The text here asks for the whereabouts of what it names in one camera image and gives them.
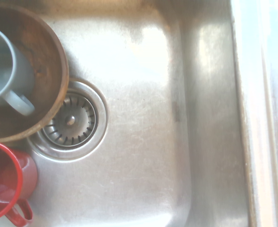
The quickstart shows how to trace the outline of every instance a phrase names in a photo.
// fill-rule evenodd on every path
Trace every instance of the wooden bowl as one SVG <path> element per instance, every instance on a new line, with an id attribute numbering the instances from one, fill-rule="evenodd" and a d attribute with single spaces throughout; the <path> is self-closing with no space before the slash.
<path id="1" fill-rule="evenodd" d="M 35 112 L 23 116 L 0 107 L 0 142 L 23 139 L 37 132 L 59 111 L 68 87 L 68 62 L 54 31 L 36 14 L 0 5 L 0 31 L 29 59 L 35 86 L 28 97 Z"/>

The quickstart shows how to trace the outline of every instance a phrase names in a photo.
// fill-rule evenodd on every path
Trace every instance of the mug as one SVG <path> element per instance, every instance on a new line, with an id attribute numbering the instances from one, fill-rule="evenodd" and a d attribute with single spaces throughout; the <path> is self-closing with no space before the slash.
<path id="1" fill-rule="evenodd" d="M 37 169 L 30 155 L 0 144 L 0 218 L 5 215 L 17 227 L 31 224 L 33 212 L 26 199 L 34 191 L 36 182 Z"/>
<path id="2" fill-rule="evenodd" d="M 28 59 L 0 31 L 0 106 L 11 105 L 24 116 L 34 106 L 25 97 L 33 90 L 34 71 Z"/>

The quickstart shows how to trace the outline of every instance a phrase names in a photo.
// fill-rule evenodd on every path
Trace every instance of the sink basin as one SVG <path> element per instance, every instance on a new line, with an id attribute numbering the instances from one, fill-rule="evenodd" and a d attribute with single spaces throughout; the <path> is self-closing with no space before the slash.
<path id="1" fill-rule="evenodd" d="M 55 31 L 70 77 L 106 109 L 102 138 L 77 158 L 11 145 L 37 164 L 32 227 L 248 226 L 228 1 L 0 2 Z"/>

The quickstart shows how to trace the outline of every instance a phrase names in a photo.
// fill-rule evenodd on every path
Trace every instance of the metal surface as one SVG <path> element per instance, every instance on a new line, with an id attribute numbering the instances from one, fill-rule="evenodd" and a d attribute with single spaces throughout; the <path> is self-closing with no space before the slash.
<path id="1" fill-rule="evenodd" d="M 62 107 L 43 128 L 45 136 L 60 146 L 77 146 L 88 141 L 98 124 L 92 104 L 85 97 L 67 93 Z"/>
<path id="2" fill-rule="evenodd" d="M 248 226 L 227 0 L 0 2 L 50 25 L 107 114 L 94 146 L 100 125 L 72 150 L 14 144 L 39 171 L 33 227 Z"/>
<path id="3" fill-rule="evenodd" d="M 278 227 L 278 0 L 232 0 L 252 227 Z"/>

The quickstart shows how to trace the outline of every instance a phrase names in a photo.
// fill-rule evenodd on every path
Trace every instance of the drain ring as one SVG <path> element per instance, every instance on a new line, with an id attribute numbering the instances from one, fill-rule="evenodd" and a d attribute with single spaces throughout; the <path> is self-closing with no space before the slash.
<path id="1" fill-rule="evenodd" d="M 105 135 L 107 122 L 108 122 L 107 111 L 103 99 L 99 96 L 99 94 L 90 86 L 75 80 L 71 80 L 69 82 L 68 94 L 71 94 L 72 96 L 81 96 L 91 104 L 95 113 L 95 119 L 96 119 L 95 126 L 93 127 L 91 134 L 87 135 L 87 138 L 85 140 L 82 141 L 81 139 L 80 143 L 73 144 L 73 145 L 70 143 L 70 145 L 67 144 L 67 146 L 63 146 L 63 144 L 59 142 L 60 138 L 62 138 L 63 140 L 62 132 L 60 133 L 62 134 L 62 136 L 57 141 L 54 142 L 49 135 L 45 136 L 45 134 L 47 133 L 45 132 L 46 131 L 45 128 L 33 134 L 32 136 L 28 137 L 27 141 L 31 149 L 34 152 L 44 156 L 49 160 L 62 162 L 62 161 L 72 161 L 72 160 L 82 158 L 87 154 L 89 154 L 90 152 L 92 152 L 102 141 Z M 73 115 L 71 114 L 67 116 L 65 117 L 64 120 L 66 120 L 67 123 L 73 125 L 73 118 L 72 118 Z"/>

